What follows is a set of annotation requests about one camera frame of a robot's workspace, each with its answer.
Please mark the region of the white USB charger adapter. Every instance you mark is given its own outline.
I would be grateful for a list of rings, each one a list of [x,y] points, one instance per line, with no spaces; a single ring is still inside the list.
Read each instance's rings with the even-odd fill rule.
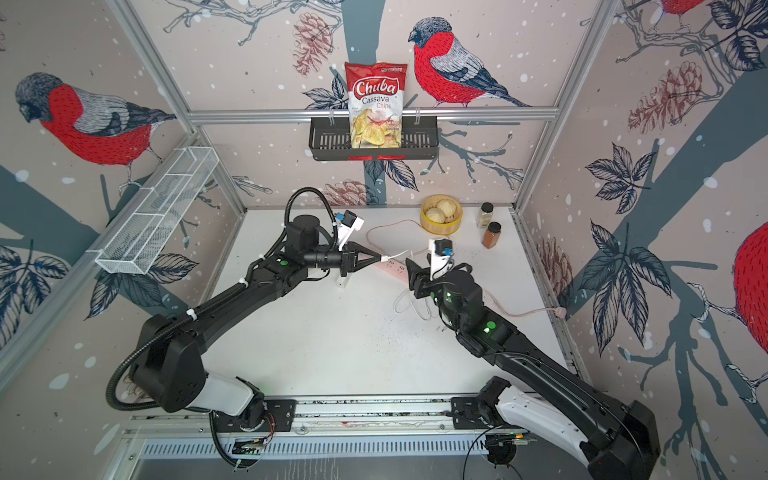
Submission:
[[[336,278],[336,285],[340,288],[345,288],[350,278],[351,278],[350,275],[342,276],[341,274],[338,274]]]

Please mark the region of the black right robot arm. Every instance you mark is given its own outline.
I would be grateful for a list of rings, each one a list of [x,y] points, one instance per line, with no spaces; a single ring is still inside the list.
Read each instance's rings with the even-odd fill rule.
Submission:
[[[570,454],[594,479],[650,477],[660,443],[648,407],[639,401],[624,404],[551,359],[485,306],[483,290],[468,270],[458,267],[431,278],[429,269],[412,260],[406,268],[414,296],[434,302],[460,345],[537,393],[531,398],[493,377],[476,397],[487,427],[522,427]]]

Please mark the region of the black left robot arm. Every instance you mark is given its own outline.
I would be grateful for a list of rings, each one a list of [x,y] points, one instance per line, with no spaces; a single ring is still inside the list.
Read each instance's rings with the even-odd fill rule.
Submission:
[[[144,323],[136,348],[107,382],[107,404],[126,412],[160,408],[205,413],[219,456],[234,470],[255,465],[228,453],[218,424],[228,422],[243,432],[265,428],[266,436],[256,442],[264,447],[278,421],[258,387],[241,377],[206,371],[202,355],[256,310],[313,281],[311,270],[337,270],[345,277],[382,261],[381,254],[350,241],[362,225],[351,211],[336,215],[317,188],[298,189],[285,206],[280,235],[236,284],[180,317],[155,315]]]

